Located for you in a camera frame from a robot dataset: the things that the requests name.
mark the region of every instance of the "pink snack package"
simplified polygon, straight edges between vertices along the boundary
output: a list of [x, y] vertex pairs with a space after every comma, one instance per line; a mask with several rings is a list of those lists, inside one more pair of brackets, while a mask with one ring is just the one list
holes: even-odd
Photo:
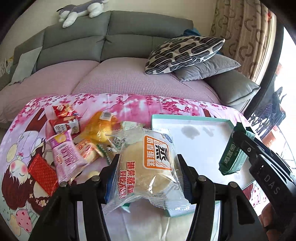
[[50, 142], [54, 154], [54, 164], [59, 183], [69, 181], [75, 175], [75, 170], [88, 164], [88, 161], [76, 149], [71, 131], [71, 129], [67, 130], [47, 140]]

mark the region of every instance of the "curtain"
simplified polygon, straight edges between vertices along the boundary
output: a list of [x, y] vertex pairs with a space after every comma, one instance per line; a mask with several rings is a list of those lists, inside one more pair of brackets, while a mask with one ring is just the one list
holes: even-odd
[[259, 0], [217, 0], [211, 36], [225, 38], [220, 50], [256, 82], [271, 35], [272, 13]]

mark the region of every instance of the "gray and white plush toy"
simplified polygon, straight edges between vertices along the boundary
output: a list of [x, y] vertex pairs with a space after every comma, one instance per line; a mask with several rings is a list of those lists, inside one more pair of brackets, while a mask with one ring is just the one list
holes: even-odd
[[99, 16], [104, 9], [104, 3], [109, 0], [92, 0], [78, 6], [70, 4], [57, 10], [59, 11], [59, 22], [63, 23], [63, 28], [71, 26], [78, 17], [89, 15], [90, 18]]

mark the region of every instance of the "wall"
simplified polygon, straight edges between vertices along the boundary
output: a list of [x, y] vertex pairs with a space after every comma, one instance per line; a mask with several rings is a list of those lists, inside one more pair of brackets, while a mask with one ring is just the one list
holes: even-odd
[[[87, 0], [37, 0], [13, 24], [0, 45], [0, 63], [13, 56], [14, 48], [49, 25], [58, 23], [56, 10]], [[110, 0], [105, 11], [152, 12], [191, 19], [202, 35], [208, 35], [217, 0]]]

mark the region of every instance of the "bolt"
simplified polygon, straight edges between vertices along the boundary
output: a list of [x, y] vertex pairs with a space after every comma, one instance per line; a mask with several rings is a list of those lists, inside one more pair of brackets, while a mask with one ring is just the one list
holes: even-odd
[[65, 181], [62, 181], [60, 184], [59, 184], [60, 187], [64, 188], [67, 186], [67, 182]]
[[203, 175], [198, 176], [198, 180], [200, 180], [201, 182], [204, 182], [207, 178]]
[[237, 188], [237, 183], [235, 183], [235, 182], [230, 182], [230, 186], [233, 187], [233, 188]]
[[97, 176], [97, 175], [96, 176], [92, 176], [91, 177], [91, 180], [94, 181], [94, 182], [97, 182], [98, 180], [100, 180], [100, 177]]

